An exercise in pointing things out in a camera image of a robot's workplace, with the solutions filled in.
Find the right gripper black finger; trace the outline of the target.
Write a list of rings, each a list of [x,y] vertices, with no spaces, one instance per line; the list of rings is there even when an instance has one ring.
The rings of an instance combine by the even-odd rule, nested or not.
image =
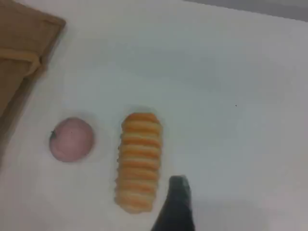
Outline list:
[[[191,189],[184,175],[169,178],[165,202],[151,231],[193,231]]]

